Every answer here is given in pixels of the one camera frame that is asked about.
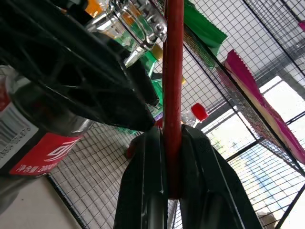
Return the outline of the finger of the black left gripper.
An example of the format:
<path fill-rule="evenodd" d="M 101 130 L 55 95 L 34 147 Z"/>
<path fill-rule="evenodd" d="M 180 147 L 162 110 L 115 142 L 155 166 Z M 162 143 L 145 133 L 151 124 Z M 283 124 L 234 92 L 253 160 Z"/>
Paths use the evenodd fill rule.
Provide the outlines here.
<path fill-rule="evenodd" d="M 155 123 L 119 56 L 49 0 L 0 3 L 0 61 L 73 113 L 147 131 Z"/>
<path fill-rule="evenodd" d="M 129 50 L 114 39 L 104 39 L 104 42 L 122 61 L 126 60 L 131 54 Z M 159 103 L 159 97 L 141 61 L 137 60 L 131 66 L 126 67 L 126 72 L 135 90 L 143 97 L 144 101 L 151 106 L 156 106 Z"/>

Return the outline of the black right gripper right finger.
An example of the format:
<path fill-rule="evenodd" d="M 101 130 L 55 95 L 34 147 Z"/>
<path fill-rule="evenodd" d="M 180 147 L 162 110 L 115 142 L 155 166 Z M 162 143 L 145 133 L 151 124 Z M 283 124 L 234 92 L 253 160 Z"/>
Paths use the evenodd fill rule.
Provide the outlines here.
<path fill-rule="evenodd" d="M 236 172 L 202 131 L 187 125 L 182 126 L 181 175 L 183 228 L 262 228 Z"/>

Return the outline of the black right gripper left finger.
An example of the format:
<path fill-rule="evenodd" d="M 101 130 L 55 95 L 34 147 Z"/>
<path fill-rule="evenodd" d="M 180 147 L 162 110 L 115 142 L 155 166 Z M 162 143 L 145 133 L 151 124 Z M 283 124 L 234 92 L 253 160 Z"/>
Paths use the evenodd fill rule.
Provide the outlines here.
<path fill-rule="evenodd" d="M 168 188 L 163 138 L 154 126 L 140 136 L 120 184 L 115 229 L 167 228 Z"/>

